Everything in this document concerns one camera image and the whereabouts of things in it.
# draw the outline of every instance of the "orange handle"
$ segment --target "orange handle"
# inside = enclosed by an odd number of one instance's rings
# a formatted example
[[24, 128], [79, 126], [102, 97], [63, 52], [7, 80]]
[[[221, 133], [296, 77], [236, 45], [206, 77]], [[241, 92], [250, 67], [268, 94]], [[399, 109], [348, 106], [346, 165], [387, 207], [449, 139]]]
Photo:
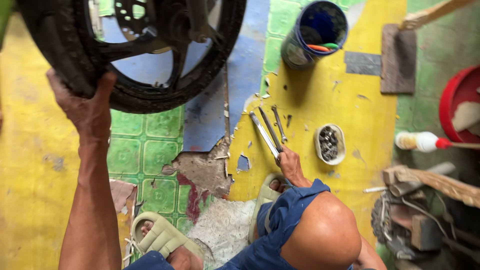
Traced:
[[324, 46], [318, 46], [318, 45], [314, 45], [314, 44], [308, 44], [307, 46], [308, 46], [309, 48], [311, 48], [311, 49], [314, 49], [314, 50], [330, 51], [329, 48], [324, 47]]

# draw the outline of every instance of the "red nozzle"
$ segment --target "red nozzle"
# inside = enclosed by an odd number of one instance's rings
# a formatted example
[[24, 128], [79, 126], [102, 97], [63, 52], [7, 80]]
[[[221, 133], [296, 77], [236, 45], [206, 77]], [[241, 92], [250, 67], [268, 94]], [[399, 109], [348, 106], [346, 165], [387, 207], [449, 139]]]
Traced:
[[438, 138], [437, 142], [435, 143], [435, 146], [440, 149], [446, 149], [452, 145], [452, 142], [447, 138]]

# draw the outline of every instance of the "foot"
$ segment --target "foot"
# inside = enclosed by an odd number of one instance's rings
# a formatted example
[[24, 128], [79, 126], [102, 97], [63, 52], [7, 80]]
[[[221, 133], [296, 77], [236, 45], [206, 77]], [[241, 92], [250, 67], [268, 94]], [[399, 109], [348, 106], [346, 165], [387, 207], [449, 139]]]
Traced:
[[[153, 224], [154, 223], [151, 221], [144, 222], [144, 225], [142, 226], [142, 234], [144, 236], [152, 229]], [[203, 270], [204, 268], [204, 262], [202, 259], [184, 246], [181, 246], [170, 253], [167, 257], [167, 262], [175, 270]]]
[[285, 185], [282, 184], [278, 179], [274, 179], [272, 182], [270, 182], [269, 187], [280, 193], [283, 193], [285, 191]]

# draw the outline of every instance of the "bowl of screws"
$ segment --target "bowl of screws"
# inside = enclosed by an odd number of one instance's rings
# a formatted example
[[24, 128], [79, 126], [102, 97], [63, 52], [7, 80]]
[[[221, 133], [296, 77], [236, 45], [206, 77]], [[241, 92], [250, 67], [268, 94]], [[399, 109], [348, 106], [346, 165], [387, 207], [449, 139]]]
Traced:
[[345, 158], [345, 138], [343, 131], [335, 124], [325, 124], [314, 135], [317, 156], [328, 165], [337, 165]]

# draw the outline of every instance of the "yellow floor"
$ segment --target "yellow floor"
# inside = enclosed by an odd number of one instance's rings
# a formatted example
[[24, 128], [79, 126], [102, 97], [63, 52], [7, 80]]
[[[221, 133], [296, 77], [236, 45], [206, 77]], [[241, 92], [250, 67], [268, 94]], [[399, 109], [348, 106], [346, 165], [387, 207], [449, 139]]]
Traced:
[[58, 268], [80, 160], [78, 134], [55, 103], [48, 68], [20, 16], [12, 16], [0, 53], [0, 269]]
[[[380, 54], [382, 25], [400, 22], [405, 11], [404, 0], [368, 0], [343, 49]], [[374, 244], [370, 216], [379, 194], [364, 194], [362, 189], [383, 184], [380, 170], [390, 164], [396, 97], [380, 94], [378, 76], [346, 74], [343, 58], [344, 51], [340, 50], [322, 59], [313, 70], [302, 72], [288, 69], [282, 62], [278, 75], [269, 75], [271, 97], [263, 99], [263, 108], [273, 123], [270, 106], [278, 106], [288, 137], [286, 145], [299, 153], [305, 176], [312, 181], [320, 178], [329, 185], [332, 193], [355, 213], [360, 233]], [[339, 83], [333, 90], [334, 81]], [[283, 89], [284, 85], [288, 86], [287, 90]], [[252, 102], [247, 111], [259, 104], [260, 101]], [[255, 112], [263, 122], [258, 109]], [[289, 128], [283, 119], [283, 115], [288, 114], [293, 115]], [[315, 129], [326, 123], [339, 125], [345, 133], [347, 156], [337, 166], [323, 163], [313, 144]], [[248, 114], [242, 115], [237, 127], [228, 161], [228, 172], [235, 179], [229, 199], [244, 201], [255, 198], [264, 178], [279, 168]], [[237, 174], [235, 169], [241, 152], [250, 159], [252, 168]]]

